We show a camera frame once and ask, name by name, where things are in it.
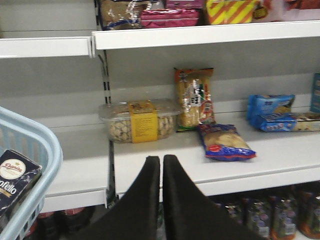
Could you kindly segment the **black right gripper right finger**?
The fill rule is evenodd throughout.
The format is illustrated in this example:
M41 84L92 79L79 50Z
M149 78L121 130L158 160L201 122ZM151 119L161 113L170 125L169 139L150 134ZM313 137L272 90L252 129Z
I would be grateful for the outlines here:
M168 240L258 240L193 183L175 155L163 158L162 203Z

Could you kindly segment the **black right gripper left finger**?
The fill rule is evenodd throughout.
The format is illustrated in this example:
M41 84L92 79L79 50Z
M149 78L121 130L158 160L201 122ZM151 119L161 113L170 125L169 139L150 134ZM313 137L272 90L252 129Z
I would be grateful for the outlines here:
M72 240L155 240L160 194L160 159L148 156L122 198Z

